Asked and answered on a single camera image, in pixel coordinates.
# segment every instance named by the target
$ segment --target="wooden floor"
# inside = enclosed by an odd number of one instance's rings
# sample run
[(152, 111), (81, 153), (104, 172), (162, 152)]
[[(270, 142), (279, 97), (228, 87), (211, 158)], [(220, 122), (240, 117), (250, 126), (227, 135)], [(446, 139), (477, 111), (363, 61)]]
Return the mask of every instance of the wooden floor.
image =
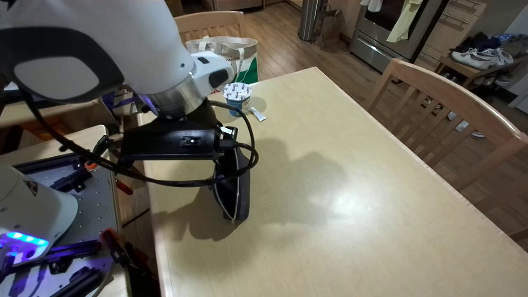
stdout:
[[(247, 13), (248, 35), (259, 42), (258, 63), (259, 80), (265, 80), (309, 67), (318, 67), (338, 86), (347, 92), (354, 100), (364, 104), (370, 91), (380, 74), (372, 70), (366, 63), (351, 55), (347, 45), (339, 41), (325, 50), (301, 41), (297, 37), (300, 23), (300, 13), (286, 3), (269, 5), (263, 11)], [(391, 85), (388, 88), (388, 97), (383, 100), (380, 110), (374, 113), (378, 119), (388, 115), (394, 98), (403, 95), (405, 85)], [(331, 98), (321, 98), (332, 103)], [(494, 106), (508, 117), (521, 130), (528, 132), (528, 116), (517, 109), (508, 108), (499, 101), (494, 101)], [(486, 139), (469, 138), (464, 141), (454, 153), (448, 155), (434, 169), (446, 180), (455, 179), (471, 163), (489, 153), (492, 144)], [(464, 190), (462, 194), (472, 203), (489, 195), (500, 184), (508, 182), (511, 178), (523, 172), (528, 172), (528, 153), (523, 153), (512, 162), (497, 169), (490, 176)], [(127, 220), (148, 207), (148, 200), (144, 197), (146, 192), (144, 183), (131, 181), (136, 188), (134, 197), (121, 195), (123, 220)], [(434, 193), (424, 199), (434, 199)], [(508, 206), (495, 209), (486, 214), (505, 232), (517, 231), (528, 226), (528, 197), (517, 199)], [(152, 244), (152, 231), (150, 229), (150, 216), (144, 216), (137, 222), (125, 228), (127, 239), (154, 256)]]

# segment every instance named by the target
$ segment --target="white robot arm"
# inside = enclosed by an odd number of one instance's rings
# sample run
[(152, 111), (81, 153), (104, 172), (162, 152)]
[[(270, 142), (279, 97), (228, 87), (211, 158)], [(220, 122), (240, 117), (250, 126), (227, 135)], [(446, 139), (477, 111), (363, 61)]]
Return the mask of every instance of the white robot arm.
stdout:
[(0, 4), (0, 72), (50, 101), (89, 101), (128, 84), (157, 116), (175, 119), (233, 77), (223, 57), (184, 48), (164, 0)]

